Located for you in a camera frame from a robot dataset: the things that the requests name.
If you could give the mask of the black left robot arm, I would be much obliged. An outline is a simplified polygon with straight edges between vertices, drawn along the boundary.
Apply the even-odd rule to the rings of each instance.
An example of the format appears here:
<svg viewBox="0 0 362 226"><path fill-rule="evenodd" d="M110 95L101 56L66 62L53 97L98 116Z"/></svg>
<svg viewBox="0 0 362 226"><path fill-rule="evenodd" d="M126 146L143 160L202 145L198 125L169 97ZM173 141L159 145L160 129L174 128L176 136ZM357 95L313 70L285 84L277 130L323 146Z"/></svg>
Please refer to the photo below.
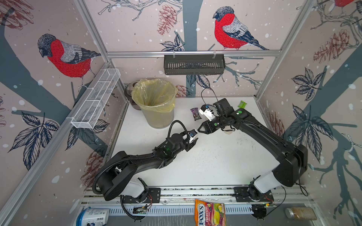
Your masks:
<svg viewBox="0 0 362 226"><path fill-rule="evenodd" d="M195 130L175 133L148 154L128 155L124 151L118 152L96 173L91 187L93 193L103 195L106 201L113 200L119 195L145 197L147 185L142 179L132 182L132 177L149 169L168 166L177 154L184 150L189 151L196 145L197 134Z"/></svg>

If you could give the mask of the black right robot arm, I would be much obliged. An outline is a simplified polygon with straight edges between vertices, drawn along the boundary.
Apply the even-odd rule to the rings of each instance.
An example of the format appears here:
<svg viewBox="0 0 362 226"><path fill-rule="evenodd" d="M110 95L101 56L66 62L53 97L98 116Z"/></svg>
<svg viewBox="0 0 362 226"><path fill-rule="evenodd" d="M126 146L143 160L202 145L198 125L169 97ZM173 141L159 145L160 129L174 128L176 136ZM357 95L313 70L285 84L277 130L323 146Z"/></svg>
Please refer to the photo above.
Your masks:
<svg viewBox="0 0 362 226"><path fill-rule="evenodd" d="M296 146L277 136L245 109L240 108L234 112L228 112L226 115L207 120L201 124L198 132L211 134L226 126L231 126L249 135L279 162L279 165L273 170L253 180L250 187L259 192L266 192L278 186L292 187L307 171L307 148L304 145Z"/></svg>

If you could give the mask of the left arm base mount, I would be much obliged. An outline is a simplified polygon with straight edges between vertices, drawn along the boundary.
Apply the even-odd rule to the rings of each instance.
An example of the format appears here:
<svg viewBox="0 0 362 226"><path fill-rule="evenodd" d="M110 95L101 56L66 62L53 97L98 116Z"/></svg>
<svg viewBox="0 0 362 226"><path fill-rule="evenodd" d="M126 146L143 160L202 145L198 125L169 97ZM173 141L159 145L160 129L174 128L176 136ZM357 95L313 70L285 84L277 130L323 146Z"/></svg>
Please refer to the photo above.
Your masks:
<svg viewBox="0 0 362 226"><path fill-rule="evenodd" d="M147 188L138 197L134 198L129 195L123 195L122 202L126 204L154 204L160 202L161 188Z"/></svg>

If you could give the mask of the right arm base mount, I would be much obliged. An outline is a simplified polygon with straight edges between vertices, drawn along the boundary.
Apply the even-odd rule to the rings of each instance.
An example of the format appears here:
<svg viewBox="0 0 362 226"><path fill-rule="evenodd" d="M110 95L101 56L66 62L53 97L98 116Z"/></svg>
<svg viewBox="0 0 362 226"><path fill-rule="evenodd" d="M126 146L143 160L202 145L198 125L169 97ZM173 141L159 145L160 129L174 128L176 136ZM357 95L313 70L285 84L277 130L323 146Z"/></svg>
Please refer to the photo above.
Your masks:
<svg viewBox="0 0 362 226"><path fill-rule="evenodd" d="M237 202L274 202L271 191L260 193L256 188L248 186L237 186L233 188L233 197Z"/></svg>

